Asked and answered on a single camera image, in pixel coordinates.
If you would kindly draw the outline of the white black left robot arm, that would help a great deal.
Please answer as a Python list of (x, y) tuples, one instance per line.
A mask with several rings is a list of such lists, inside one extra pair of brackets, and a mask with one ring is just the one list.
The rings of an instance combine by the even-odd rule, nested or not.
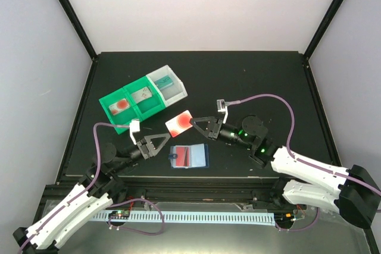
[(64, 243), (95, 214), (127, 201), (127, 186), (118, 176), (141, 160), (158, 155), (171, 138), (169, 133), (141, 138), (118, 150), (112, 143), (98, 146), (97, 162), (74, 185), (69, 194), (33, 225), (15, 230), (19, 253), (58, 253)]

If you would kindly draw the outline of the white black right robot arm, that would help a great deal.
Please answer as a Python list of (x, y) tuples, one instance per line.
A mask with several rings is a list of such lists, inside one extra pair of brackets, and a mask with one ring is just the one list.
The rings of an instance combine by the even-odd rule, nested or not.
[(369, 229), (380, 205), (380, 189), (370, 173), (359, 165), (351, 168), (325, 164), (276, 146), (268, 130), (255, 115), (241, 121), (241, 127), (217, 117), (190, 120), (204, 137), (240, 146), (250, 152), (249, 158), (260, 168), (270, 167), (291, 177), (284, 187), (270, 194), (277, 208), (310, 205), (338, 213), (348, 223)]

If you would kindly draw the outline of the blue leather card holder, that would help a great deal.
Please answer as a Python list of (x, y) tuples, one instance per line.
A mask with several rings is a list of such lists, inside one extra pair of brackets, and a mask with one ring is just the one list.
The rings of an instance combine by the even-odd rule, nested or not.
[[(175, 167), (176, 147), (177, 146), (190, 146), (190, 167), (177, 168)], [(174, 169), (189, 169), (189, 168), (208, 168), (209, 167), (209, 150), (206, 144), (195, 145), (175, 145), (170, 147), (170, 153), (168, 155), (170, 165)]]

